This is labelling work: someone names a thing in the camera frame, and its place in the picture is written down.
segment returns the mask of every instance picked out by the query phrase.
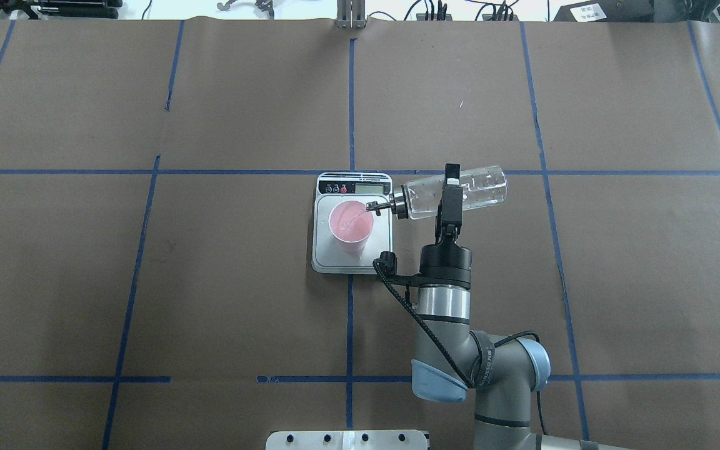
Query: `digital scale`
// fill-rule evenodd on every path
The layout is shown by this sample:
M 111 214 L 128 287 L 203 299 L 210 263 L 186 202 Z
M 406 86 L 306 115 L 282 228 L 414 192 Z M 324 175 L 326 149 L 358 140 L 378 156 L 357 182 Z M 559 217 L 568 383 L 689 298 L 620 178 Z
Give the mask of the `digital scale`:
M 329 230 L 329 213 L 346 200 L 386 202 L 394 183 L 387 174 L 325 172 L 318 176 L 312 206 L 312 268 L 319 273 L 374 274 L 371 263 L 383 251 L 394 250 L 393 217 L 389 210 L 374 216 L 374 228 L 360 253 L 338 245 Z

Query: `table surface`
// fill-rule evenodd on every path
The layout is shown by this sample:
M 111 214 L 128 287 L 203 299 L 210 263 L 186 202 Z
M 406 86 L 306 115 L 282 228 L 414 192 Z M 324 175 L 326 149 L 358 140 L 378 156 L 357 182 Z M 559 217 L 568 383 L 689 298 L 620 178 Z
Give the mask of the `table surface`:
M 318 174 L 447 162 L 508 176 L 471 326 L 540 334 L 549 432 L 720 448 L 720 26 L 205 17 L 0 21 L 0 448 L 470 448 L 408 314 L 311 268 Z

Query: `label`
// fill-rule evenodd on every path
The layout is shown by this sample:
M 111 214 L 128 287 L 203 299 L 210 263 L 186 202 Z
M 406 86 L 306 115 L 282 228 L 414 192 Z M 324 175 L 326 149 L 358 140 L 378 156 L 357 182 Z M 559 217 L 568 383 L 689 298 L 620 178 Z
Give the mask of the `label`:
M 602 11 L 602 6 L 598 3 L 585 6 L 577 6 L 577 8 L 569 9 L 577 22 L 594 22 L 603 18 L 608 18 Z

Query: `metal bracket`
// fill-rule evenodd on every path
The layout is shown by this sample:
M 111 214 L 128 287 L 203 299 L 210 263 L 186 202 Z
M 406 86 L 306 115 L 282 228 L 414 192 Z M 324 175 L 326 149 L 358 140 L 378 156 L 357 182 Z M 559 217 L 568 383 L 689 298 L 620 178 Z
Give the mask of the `metal bracket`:
M 273 432 L 266 450 L 429 450 L 428 433 L 418 430 L 333 430 Z
M 337 0 L 338 28 L 366 28 L 366 0 Z
M 220 11 L 229 11 L 229 7 L 235 2 L 237 2 L 237 0 L 227 0 L 224 3 L 216 3 L 215 6 Z M 257 6 L 260 11 L 264 13 L 268 12 L 269 20 L 274 20 L 274 0 L 256 0 L 254 5 Z

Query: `scale platform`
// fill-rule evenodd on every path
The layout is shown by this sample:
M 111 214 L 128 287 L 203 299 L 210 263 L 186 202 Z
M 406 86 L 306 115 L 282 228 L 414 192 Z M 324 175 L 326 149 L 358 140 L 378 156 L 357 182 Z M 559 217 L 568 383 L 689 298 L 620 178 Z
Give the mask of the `scale platform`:
M 389 210 L 383 210 L 382 216 L 375 214 L 374 229 L 366 242 L 366 247 L 360 253 L 349 253 L 338 245 L 338 240 L 329 230 L 329 213 L 338 203 L 346 200 L 382 203 L 388 201 L 388 197 L 374 194 L 318 196 L 315 199 L 312 224 L 312 268 L 319 273 L 374 274 L 371 262 L 379 258 L 379 254 L 383 251 L 394 250 L 393 217 Z

